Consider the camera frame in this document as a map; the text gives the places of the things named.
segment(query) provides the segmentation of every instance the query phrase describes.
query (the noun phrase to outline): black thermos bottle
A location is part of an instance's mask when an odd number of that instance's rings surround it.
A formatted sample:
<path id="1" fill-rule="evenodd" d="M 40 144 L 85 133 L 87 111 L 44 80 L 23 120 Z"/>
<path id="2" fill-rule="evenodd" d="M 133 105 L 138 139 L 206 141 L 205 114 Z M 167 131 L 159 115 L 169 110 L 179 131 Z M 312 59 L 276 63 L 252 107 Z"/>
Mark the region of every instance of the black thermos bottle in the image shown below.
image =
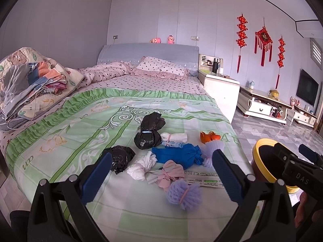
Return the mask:
<path id="1" fill-rule="evenodd" d="M 212 67 L 212 72 L 213 73 L 216 73 L 218 71 L 218 68 L 219 68 L 219 63 L 216 61 L 216 59 L 214 58 L 214 61 L 213 61 L 213 67 Z"/>

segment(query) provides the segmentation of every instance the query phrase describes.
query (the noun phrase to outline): green bedspread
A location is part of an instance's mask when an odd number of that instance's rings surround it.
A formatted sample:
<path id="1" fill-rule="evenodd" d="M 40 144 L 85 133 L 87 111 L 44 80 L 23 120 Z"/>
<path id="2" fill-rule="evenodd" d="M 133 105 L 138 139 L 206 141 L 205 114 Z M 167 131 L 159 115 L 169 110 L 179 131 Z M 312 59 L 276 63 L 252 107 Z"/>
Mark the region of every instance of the green bedspread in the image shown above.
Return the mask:
<path id="1" fill-rule="evenodd" d="M 112 88 L 86 91 L 67 100 L 60 110 L 12 139 L 6 160 L 32 201 L 40 179 L 57 182 L 80 174 L 106 147 L 131 147 L 136 153 L 132 163 L 145 155 L 148 150 L 139 150 L 133 138 L 143 117 L 151 112 L 160 112 L 166 121 L 159 133 L 185 132 L 194 145 L 201 144 L 200 131 L 220 134 L 228 159 L 245 173 L 252 172 L 232 126 L 210 97 Z M 206 169 L 195 165 L 190 170 Z M 110 241 L 213 241 L 236 203 L 223 188 L 201 189 L 202 204 L 186 212 L 168 203 L 157 185 L 133 180 L 126 172 L 110 172 L 87 208 Z M 66 205 L 62 207 L 69 217 Z"/>

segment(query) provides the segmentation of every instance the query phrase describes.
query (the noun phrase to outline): yellow rim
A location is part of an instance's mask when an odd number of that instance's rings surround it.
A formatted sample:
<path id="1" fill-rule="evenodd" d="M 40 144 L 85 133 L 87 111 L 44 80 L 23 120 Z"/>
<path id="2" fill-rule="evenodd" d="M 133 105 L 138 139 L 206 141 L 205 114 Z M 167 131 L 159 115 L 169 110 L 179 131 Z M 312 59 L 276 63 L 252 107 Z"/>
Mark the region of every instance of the yellow rim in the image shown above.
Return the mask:
<path id="1" fill-rule="evenodd" d="M 264 163 L 262 162 L 259 154 L 259 147 L 262 145 L 270 145 L 274 146 L 277 143 L 277 141 L 269 138 L 262 138 L 259 139 L 256 144 L 254 145 L 252 149 L 252 156 L 254 158 L 254 161 L 259 168 L 260 172 L 263 174 L 263 176 L 267 179 L 269 183 L 274 183 L 277 179 L 268 171 L 268 169 L 265 167 Z M 299 190 L 299 187 L 297 186 L 286 186 L 287 191 L 289 194 L 296 193 Z"/>

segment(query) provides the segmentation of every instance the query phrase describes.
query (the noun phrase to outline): purple mesh sponge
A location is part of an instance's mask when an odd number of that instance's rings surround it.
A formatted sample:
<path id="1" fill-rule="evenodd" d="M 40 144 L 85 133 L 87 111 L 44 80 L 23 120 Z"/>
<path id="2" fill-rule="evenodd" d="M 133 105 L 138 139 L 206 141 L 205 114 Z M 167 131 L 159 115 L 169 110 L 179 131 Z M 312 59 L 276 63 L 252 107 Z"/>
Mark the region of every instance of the purple mesh sponge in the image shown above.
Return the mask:
<path id="1" fill-rule="evenodd" d="M 224 151 L 224 142 L 220 140 L 212 140 L 210 142 L 205 143 L 205 145 L 201 146 L 203 166 L 213 168 L 212 165 L 212 154 L 215 150 L 220 149 L 222 152 Z"/>
<path id="2" fill-rule="evenodd" d="M 192 210 L 201 202 L 200 184 L 189 185 L 184 179 L 173 182 L 167 191 L 167 200 L 171 204 L 179 204 L 181 209 Z"/>

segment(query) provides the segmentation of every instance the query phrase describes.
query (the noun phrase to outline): window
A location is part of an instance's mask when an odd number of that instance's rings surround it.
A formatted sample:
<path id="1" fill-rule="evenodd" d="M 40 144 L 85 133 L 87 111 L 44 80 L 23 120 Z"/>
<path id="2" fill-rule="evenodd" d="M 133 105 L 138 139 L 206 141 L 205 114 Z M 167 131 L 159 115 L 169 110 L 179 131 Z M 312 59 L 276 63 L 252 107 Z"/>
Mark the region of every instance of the window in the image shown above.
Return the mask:
<path id="1" fill-rule="evenodd" d="M 313 38 L 311 38 L 311 58 L 322 69 L 322 49 Z"/>

